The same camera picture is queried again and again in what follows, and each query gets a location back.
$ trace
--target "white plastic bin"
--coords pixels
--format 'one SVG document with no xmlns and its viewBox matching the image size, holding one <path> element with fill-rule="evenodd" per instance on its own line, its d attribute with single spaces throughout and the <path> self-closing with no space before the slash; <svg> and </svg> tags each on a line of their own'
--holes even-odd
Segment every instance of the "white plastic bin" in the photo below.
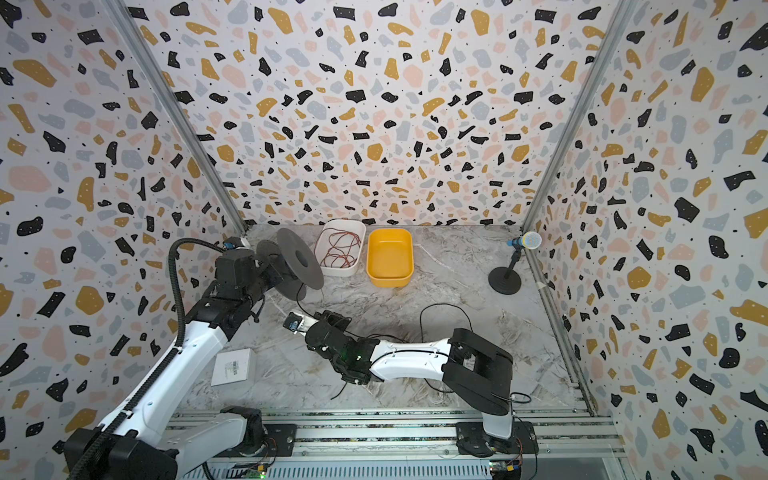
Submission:
<svg viewBox="0 0 768 480">
<path fill-rule="evenodd" d="M 349 254 L 356 258 L 355 263 L 352 264 L 352 266 L 348 266 L 346 268 L 341 267 L 334 267 L 334 266 L 323 266 L 322 263 L 320 264 L 320 269 L 323 270 L 323 275 L 328 276 L 352 276 L 355 273 L 357 273 L 357 270 L 359 270 L 360 267 L 360 257 L 362 257 L 363 247 L 366 245 L 366 225 L 358 220 L 345 220 L 341 218 L 337 218 L 334 220 L 331 220 L 330 222 L 326 223 L 323 226 L 323 232 L 320 234 L 320 237 L 317 239 L 317 243 L 315 244 L 315 258 L 317 258 L 318 262 L 322 262 L 324 256 L 328 252 L 328 249 L 331 248 L 330 243 L 330 235 L 331 233 L 335 233 L 336 230 L 343 230 L 346 232 L 354 233 L 358 237 L 360 237 L 360 245 L 359 247 L 353 247 Z M 343 240 L 343 245 L 348 245 L 347 239 L 350 239 L 350 237 L 346 237 Z"/>
</svg>

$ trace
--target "marble tabletop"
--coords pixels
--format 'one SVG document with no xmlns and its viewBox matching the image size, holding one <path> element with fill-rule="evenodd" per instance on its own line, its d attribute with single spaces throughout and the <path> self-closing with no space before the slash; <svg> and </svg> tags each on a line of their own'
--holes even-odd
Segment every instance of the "marble tabletop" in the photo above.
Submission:
<svg viewBox="0 0 768 480">
<path fill-rule="evenodd" d="M 283 226 L 259 225 L 249 230 L 252 245 L 275 240 Z M 370 234 L 378 226 L 367 228 Z M 288 226 L 309 245 L 321 226 Z M 302 304 L 310 312 L 332 310 L 353 318 L 349 331 L 366 336 L 388 333 L 418 342 L 419 312 L 430 303 L 459 305 L 472 319 L 474 330 L 515 359 L 512 390 L 531 395 L 527 407 L 576 407 L 576 392 L 569 386 L 558 344 L 541 305 L 537 286 L 525 256 L 515 268 L 522 288 L 504 296 L 488 285 L 488 272 L 505 266 L 513 251 L 506 241 L 517 229 L 507 226 L 405 227 L 413 235 L 415 271 L 401 288 L 373 286 L 365 264 L 347 278 L 326 276 L 321 290 L 308 290 Z M 261 409 L 350 408 L 467 408 L 456 394 L 430 389 L 422 379 L 348 385 L 330 363 L 306 349 L 304 338 L 282 327 L 296 302 L 271 290 L 259 323 L 244 323 L 225 350 L 251 348 L 255 352 L 253 381 L 210 385 L 213 361 L 180 404 L 181 409 L 221 409 L 229 405 Z M 454 328 L 467 327 L 462 312 L 450 306 L 434 306 L 424 312 L 425 339 L 449 337 Z M 433 385 L 444 389 L 441 382 Z"/>
</svg>

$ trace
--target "round microphone stand base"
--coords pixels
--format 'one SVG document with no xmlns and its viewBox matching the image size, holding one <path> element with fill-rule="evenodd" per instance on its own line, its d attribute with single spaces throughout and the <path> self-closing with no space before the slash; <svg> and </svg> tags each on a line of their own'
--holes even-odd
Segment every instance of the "round microphone stand base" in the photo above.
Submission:
<svg viewBox="0 0 768 480">
<path fill-rule="evenodd" d="M 488 274 L 491 288 L 502 295 L 512 295 L 520 290 L 522 280 L 517 272 L 507 266 L 497 266 Z"/>
</svg>

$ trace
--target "brown cord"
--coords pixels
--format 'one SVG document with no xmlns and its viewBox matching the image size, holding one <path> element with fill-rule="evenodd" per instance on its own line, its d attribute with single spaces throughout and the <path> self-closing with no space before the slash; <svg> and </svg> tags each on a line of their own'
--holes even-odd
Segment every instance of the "brown cord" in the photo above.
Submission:
<svg viewBox="0 0 768 480">
<path fill-rule="evenodd" d="M 329 266 L 332 268 L 349 268 L 354 265 L 358 257 L 355 257 L 351 254 L 352 248 L 360 247 L 360 249 L 362 249 L 362 241 L 360 240 L 359 235 L 336 228 L 326 228 L 323 232 L 326 230 L 334 230 L 334 232 L 328 236 L 328 242 L 331 244 L 331 247 L 328 249 L 325 256 L 320 260 L 320 266 Z M 312 251 L 315 253 L 315 257 L 317 257 L 317 243 L 320 241 L 320 237 L 315 240 L 315 247 L 312 249 Z M 340 243 L 349 243 L 349 245 L 340 246 Z M 341 260 L 341 265 L 337 264 L 337 260 Z"/>
</svg>

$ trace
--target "wallpaper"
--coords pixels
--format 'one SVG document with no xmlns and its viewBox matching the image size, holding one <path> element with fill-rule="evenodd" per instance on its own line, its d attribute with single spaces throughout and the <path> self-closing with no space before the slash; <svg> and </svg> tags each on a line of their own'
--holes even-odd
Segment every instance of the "wallpaper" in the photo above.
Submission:
<svg viewBox="0 0 768 480">
<path fill-rule="evenodd" d="M 537 224 L 638 478 L 768 478 L 766 22 L 638 2 Z"/>
<path fill-rule="evenodd" d="M 612 14 L 608 0 L 128 4 L 251 224 L 521 222 Z"/>
<path fill-rule="evenodd" d="M 0 478 L 48 480 L 174 338 L 170 244 L 228 228 L 100 3 L 0 15 Z M 180 251 L 187 307 L 213 258 Z"/>
</svg>

